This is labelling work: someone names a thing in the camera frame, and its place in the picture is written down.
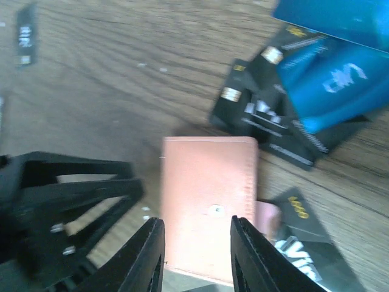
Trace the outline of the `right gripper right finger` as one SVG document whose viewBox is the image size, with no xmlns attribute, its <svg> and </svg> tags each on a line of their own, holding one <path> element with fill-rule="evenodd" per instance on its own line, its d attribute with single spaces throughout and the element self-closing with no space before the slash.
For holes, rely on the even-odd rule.
<svg viewBox="0 0 389 292">
<path fill-rule="evenodd" d="M 246 218 L 230 227 L 235 292 L 316 292 L 324 289 L 288 262 Z"/>
</svg>

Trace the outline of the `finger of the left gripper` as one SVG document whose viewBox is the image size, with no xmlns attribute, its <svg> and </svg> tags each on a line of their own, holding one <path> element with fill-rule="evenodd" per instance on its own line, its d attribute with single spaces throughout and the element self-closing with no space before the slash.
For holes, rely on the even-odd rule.
<svg viewBox="0 0 389 292">
<path fill-rule="evenodd" d="M 143 196 L 131 164 L 35 151 L 1 156 L 1 257 L 30 274 L 70 269 Z M 108 199 L 117 203 L 85 228 L 65 225 Z"/>
</svg>

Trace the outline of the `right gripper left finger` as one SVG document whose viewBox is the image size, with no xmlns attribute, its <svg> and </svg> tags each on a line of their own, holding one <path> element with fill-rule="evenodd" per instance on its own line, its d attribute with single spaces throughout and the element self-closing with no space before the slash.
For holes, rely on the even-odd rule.
<svg viewBox="0 0 389 292">
<path fill-rule="evenodd" d="M 161 291 L 164 259 L 164 221 L 152 217 L 108 262 L 84 280 L 76 291 Z"/>
</svg>

